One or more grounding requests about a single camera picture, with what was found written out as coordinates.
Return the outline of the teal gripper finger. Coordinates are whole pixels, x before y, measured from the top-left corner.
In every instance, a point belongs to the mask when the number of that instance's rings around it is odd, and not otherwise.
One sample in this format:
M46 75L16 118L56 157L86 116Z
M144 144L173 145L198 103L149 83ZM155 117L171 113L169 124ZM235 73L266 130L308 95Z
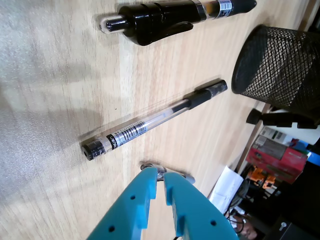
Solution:
M89 240L139 240L148 227L150 201L156 198L157 169L147 167L125 188Z
M165 200L172 207L175 236L183 240L237 240L225 216L188 180L164 174Z

